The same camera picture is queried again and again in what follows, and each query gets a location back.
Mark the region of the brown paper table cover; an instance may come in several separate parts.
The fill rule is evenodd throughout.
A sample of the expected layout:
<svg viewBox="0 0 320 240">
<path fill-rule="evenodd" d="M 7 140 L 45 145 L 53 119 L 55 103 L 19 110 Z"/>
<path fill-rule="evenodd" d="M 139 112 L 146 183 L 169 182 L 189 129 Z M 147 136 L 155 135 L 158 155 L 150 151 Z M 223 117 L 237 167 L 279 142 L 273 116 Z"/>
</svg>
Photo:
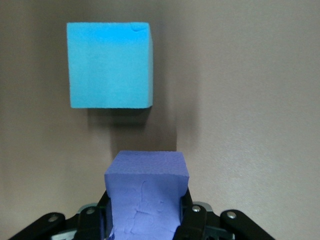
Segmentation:
<svg viewBox="0 0 320 240">
<path fill-rule="evenodd" d="M 68 22 L 150 24 L 150 109 L 71 108 Z M 320 0 L 0 0 L 0 240 L 97 202 L 121 150 L 180 151 L 195 201 L 320 240 Z"/>
</svg>

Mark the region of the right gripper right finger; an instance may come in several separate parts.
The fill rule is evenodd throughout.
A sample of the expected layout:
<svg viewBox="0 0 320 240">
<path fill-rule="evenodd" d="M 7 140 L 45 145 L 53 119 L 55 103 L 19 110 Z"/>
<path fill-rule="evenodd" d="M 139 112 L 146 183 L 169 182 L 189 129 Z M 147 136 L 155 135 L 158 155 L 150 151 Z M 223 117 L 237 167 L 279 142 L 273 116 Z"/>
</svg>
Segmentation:
<svg viewBox="0 0 320 240">
<path fill-rule="evenodd" d="M 174 240 L 275 240 L 242 211 L 228 209 L 216 215 L 209 204 L 193 202 L 189 190 L 180 208 Z"/>
</svg>

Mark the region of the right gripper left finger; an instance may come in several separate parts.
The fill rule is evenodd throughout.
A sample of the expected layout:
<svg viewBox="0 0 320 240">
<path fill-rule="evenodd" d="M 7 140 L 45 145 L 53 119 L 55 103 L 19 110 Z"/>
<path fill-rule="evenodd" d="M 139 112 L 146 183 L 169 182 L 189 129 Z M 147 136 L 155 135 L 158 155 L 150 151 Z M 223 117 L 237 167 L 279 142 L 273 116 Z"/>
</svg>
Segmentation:
<svg viewBox="0 0 320 240">
<path fill-rule="evenodd" d="M 113 240 L 111 199 L 105 192 L 99 202 L 82 206 L 66 218 L 63 213 L 47 213 L 9 240 Z"/>
</svg>

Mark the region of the blue foam cube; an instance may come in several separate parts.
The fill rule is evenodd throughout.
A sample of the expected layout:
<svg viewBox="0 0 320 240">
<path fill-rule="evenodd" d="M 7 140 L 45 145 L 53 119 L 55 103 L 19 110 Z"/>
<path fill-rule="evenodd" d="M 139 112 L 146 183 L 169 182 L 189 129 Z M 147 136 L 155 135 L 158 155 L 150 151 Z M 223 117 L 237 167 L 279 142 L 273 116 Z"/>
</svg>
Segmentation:
<svg viewBox="0 0 320 240">
<path fill-rule="evenodd" d="M 66 25 L 70 106 L 147 109 L 153 105 L 153 39 L 147 22 Z"/>
</svg>

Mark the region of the purple foam cube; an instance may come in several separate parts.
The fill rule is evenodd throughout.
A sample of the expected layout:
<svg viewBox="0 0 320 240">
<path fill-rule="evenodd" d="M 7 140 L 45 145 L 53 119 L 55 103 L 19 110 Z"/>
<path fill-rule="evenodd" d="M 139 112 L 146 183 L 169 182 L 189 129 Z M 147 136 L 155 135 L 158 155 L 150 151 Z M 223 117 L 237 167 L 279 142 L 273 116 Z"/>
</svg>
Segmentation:
<svg viewBox="0 0 320 240">
<path fill-rule="evenodd" d="M 114 240 L 173 240 L 189 172 L 179 151 L 120 151 L 104 174 Z"/>
</svg>

